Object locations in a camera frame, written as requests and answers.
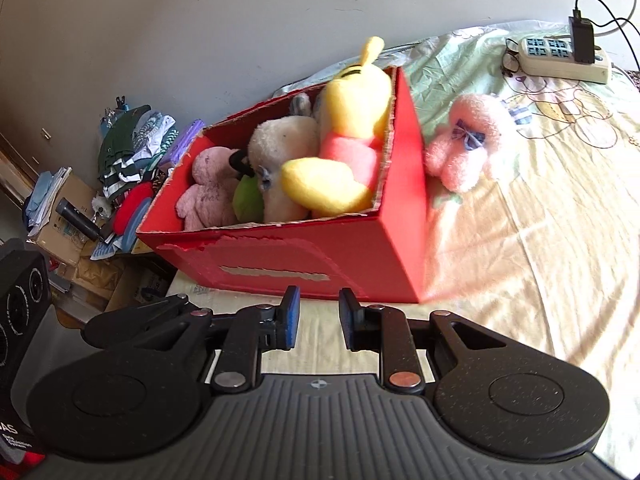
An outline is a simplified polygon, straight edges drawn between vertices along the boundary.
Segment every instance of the bed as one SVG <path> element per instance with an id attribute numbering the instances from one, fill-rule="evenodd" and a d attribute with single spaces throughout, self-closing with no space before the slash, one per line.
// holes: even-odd
<path id="1" fill-rule="evenodd" d="M 400 307 L 415 318 L 452 310 L 596 376 L 611 403 L 596 454 L 633 478 L 640 472 L 640 93 L 619 71 L 606 86 L 500 72 L 506 38 L 562 33 L 542 22 L 467 28 L 378 61 L 404 67 L 427 142 L 464 92 L 495 93 L 533 117 L 499 183 L 481 180 L 458 195 L 430 180 L 428 300 Z M 349 62 L 278 92 L 329 78 Z M 181 272 L 169 294 L 179 292 L 215 313 L 276 301 L 203 288 Z M 296 348 L 263 359 L 266 372 L 377 367 L 372 352 L 345 350 L 331 301 L 304 300 Z"/>

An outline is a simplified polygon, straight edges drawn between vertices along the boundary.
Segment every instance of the ridged gray surface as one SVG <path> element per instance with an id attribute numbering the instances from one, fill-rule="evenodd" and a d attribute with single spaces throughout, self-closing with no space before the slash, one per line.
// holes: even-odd
<path id="1" fill-rule="evenodd" d="M 322 386 L 317 380 L 327 384 Z M 48 457 L 29 480 L 613 480 L 590 454 L 527 465 L 480 454 L 418 397 L 373 375 L 266 375 L 260 388 L 219 398 L 180 442 L 110 464 Z"/>

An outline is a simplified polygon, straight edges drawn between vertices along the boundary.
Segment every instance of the yellow plush leg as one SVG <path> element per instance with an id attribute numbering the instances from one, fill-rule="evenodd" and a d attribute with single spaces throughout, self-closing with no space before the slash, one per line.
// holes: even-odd
<path id="1" fill-rule="evenodd" d="M 297 158 L 282 167 L 284 192 L 320 216 L 355 213 L 371 207 L 372 192 L 354 181 L 351 169 L 343 162 L 325 158 Z"/>

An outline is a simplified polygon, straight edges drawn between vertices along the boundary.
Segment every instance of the purple package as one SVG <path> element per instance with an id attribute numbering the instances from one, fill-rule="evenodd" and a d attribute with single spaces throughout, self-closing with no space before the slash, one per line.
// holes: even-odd
<path id="1" fill-rule="evenodd" d="M 184 128 L 180 134 L 174 140 L 174 143 L 166 150 L 166 153 L 162 156 L 158 168 L 165 173 L 168 173 L 171 168 L 174 168 L 180 158 L 187 151 L 187 148 L 191 144 L 193 137 L 195 137 L 201 129 L 205 126 L 204 121 L 196 119 L 189 126 Z"/>

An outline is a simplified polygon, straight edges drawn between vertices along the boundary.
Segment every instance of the pink plush toy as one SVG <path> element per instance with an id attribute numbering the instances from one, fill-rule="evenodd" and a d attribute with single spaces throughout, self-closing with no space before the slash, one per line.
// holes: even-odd
<path id="1" fill-rule="evenodd" d="M 512 114 L 491 95 L 464 94 L 451 105 L 449 123 L 436 126 L 424 152 L 427 174 L 453 192 L 469 191 L 480 174 L 497 180 L 517 136 Z"/>
<path id="2" fill-rule="evenodd" d="M 234 151 L 214 146 L 196 156 L 191 168 L 196 184 L 175 204 L 178 216 L 184 218 L 185 231 L 238 223 L 232 206 L 238 180 L 236 170 L 229 166 Z"/>

